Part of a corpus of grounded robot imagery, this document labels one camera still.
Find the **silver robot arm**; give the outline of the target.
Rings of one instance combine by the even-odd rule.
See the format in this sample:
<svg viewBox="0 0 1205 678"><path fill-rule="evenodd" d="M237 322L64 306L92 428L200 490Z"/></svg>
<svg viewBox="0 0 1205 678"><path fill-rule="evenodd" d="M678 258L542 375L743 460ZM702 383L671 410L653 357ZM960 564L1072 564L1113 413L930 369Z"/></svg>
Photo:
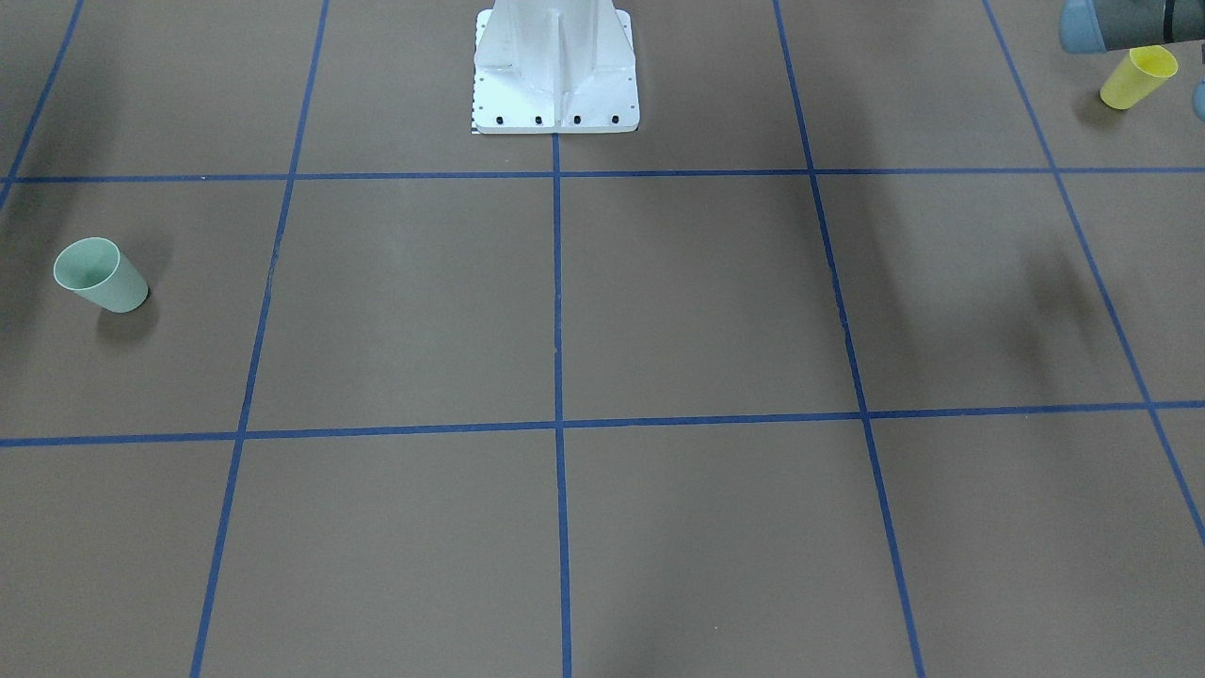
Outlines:
<svg viewBox="0 0 1205 678"><path fill-rule="evenodd" d="M1128 111L1178 73L1171 45L1203 43L1203 1L1064 1L1058 36L1064 52L1119 52L1099 89L1109 108Z"/></svg>

